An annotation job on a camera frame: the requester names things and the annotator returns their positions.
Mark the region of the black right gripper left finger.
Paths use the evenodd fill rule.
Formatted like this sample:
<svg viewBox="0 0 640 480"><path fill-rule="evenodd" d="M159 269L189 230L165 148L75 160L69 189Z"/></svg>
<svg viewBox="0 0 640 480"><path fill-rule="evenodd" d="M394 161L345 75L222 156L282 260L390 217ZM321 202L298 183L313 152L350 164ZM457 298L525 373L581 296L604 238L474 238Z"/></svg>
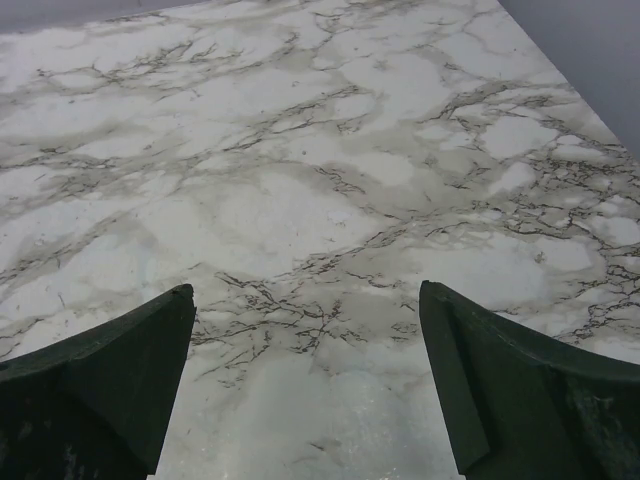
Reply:
<svg viewBox="0 0 640 480"><path fill-rule="evenodd" d="M1 364L4 479L155 474L196 316L191 285Z"/></svg>

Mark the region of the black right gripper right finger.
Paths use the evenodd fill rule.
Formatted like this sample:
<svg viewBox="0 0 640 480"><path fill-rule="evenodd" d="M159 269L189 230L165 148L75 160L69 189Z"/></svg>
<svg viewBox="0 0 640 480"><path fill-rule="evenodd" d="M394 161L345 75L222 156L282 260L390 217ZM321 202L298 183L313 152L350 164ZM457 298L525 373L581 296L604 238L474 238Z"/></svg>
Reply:
<svg viewBox="0 0 640 480"><path fill-rule="evenodd" d="M639 367L425 281L422 334L460 475L636 479Z"/></svg>

